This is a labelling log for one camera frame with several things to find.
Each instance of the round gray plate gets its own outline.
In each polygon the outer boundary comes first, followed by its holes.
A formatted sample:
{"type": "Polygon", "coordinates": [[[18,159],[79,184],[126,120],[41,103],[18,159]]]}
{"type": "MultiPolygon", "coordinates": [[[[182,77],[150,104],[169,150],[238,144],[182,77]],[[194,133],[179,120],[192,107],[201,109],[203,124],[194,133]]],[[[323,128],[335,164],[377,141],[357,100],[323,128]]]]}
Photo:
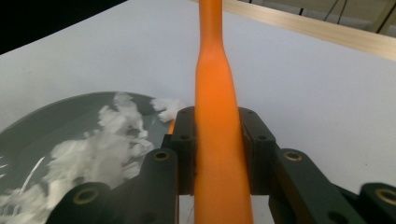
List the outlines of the round gray plate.
{"type": "MultiPolygon", "coordinates": [[[[129,93],[143,115],[148,140],[161,146],[169,124],[161,122],[149,103],[151,97],[129,93]]],[[[98,112],[109,105],[114,109],[115,92],[97,92],[71,97],[44,106],[18,120],[0,133],[0,194],[21,188],[27,176],[42,158],[28,186],[47,174],[52,149],[66,140],[84,139],[85,132],[99,129],[98,112]]]]}

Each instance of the orange rubber hose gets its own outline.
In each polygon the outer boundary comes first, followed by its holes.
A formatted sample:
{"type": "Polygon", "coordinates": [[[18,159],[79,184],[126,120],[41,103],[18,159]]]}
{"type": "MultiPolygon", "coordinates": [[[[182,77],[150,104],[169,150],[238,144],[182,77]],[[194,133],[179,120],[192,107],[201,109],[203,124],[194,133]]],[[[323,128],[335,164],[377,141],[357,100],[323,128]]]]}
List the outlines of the orange rubber hose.
{"type": "Polygon", "coordinates": [[[200,0],[196,68],[196,224],[253,223],[233,77],[222,42],[221,0],[200,0]]]}

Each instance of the wooden edge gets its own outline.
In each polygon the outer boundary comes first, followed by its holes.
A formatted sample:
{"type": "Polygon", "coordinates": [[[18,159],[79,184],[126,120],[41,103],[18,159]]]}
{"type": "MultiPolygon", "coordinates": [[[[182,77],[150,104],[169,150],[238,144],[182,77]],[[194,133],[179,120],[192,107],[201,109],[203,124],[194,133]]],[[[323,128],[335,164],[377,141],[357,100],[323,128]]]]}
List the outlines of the wooden edge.
{"type": "Polygon", "coordinates": [[[310,35],[348,48],[396,61],[396,38],[318,21],[236,0],[223,0],[223,10],[233,14],[310,35]]]}

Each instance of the white table surface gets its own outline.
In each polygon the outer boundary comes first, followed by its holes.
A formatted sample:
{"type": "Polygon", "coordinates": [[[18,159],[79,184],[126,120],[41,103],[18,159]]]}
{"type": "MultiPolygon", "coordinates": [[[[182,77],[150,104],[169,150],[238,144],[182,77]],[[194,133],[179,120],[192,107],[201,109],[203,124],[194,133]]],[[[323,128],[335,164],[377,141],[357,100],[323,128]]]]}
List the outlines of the white table surface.
{"type": "MultiPolygon", "coordinates": [[[[238,103],[259,113],[281,147],[307,153],[345,189],[396,186],[396,62],[229,13],[223,28],[238,103]]],[[[198,48],[196,3],[120,4],[0,55],[0,130],[95,91],[193,105],[198,48]]],[[[262,198],[253,202],[256,223],[271,219],[262,198]]]]}

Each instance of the screw hole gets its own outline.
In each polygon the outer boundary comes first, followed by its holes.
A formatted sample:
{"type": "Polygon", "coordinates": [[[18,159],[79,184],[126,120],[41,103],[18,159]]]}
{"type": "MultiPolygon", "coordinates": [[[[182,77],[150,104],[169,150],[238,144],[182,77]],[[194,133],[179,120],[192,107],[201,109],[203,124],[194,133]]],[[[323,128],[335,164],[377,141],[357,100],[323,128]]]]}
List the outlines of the screw hole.
{"type": "Polygon", "coordinates": [[[97,189],[82,189],[74,197],[73,202],[78,205],[90,203],[97,198],[99,191],[97,189]]]}
{"type": "Polygon", "coordinates": [[[288,152],[285,152],[285,154],[283,154],[283,155],[289,161],[301,161],[303,159],[303,157],[297,152],[288,151],[288,152]]]}
{"type": "Polygon", "coordinates": [[[154,223],[155,220],[157,219],[157,216],[154,213],[147,212],[142,216],[140,216],[140,219],[142,223],[149,224],[149,223],[154,223]]]}
{"type": "Polygon", "coordinates": [[[328,216],[329,216],[329,219],[335,224],[347,224],[348,223],[347,218],[337,212],[331,211],[331,212],[329,212],[328,216]]]}
{"type": "Polygon", "coordinates": [[[262,141],[265,141],[265,140],[267,140],[267,137],[265,137],[264,135],[260,135],[259,139],[262,140],[262,141]]]}
{"type": "Polygon", "coordinates": [[[396,192],[391,189],[377,189],[375,194],[386,203],[396,205],[396,192]]]}
{"type": "Polygon", "coordinates": [[[154,155],[154,160],[156,160],[156,161],[166,161],[166,160],[169,159],[169,157],[170,157],[169,153],[161,151],[161,152],[157,152],[154,155]]]}
{"type": "Polygon", "coordinates": [[[181,136],[180,136],[180,139],[181,139],[181,140],[189,140],[190,137],[189,137],[188,135],[181,135],[181,136]]]}

